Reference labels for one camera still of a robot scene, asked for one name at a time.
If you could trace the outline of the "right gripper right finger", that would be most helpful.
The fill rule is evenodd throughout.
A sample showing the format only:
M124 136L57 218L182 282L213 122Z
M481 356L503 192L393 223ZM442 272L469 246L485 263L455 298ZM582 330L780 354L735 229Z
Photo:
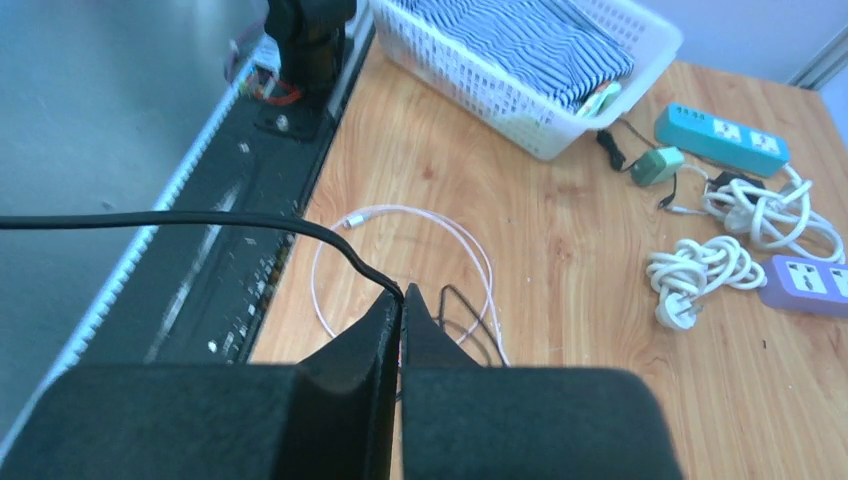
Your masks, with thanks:
M485 367L405 294L401 369L408 479L680 479L662 409L634 373Z

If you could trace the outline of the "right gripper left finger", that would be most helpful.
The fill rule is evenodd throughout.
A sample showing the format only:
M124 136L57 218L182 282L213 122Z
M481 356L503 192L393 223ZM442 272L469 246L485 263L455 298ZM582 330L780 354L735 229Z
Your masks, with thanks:
M386 479L401 306L296 364L87 365L38 400L5 479Z

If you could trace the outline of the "green cube adapter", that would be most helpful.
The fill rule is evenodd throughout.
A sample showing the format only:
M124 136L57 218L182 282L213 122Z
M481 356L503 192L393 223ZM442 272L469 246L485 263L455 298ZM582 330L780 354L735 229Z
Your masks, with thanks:
M647 187L671 179L685 162L684 154L676 147L655 148L643 153L629 168L632 181Z

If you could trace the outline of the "teal power strip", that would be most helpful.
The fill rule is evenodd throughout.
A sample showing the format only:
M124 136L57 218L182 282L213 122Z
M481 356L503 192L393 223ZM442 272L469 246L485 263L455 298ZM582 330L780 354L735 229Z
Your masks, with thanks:
M657 117L654 134L664 144L764 178L790 160L783 138L678 103L669 104Z

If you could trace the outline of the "purple power strip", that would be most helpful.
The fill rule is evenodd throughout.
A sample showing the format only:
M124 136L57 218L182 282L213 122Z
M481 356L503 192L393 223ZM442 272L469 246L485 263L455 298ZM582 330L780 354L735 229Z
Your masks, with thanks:
M775 255L763 264L761 301L772 308L847 318L847 265Z

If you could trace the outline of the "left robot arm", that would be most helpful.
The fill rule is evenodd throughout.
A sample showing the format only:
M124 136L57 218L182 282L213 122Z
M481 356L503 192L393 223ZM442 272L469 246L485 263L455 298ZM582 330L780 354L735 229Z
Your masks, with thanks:
M267 133L311 141L328 116L328 103L346 60L346 24L357 3L347 0L277 0L268 3L264 31L276 41L281 67L254 126Z

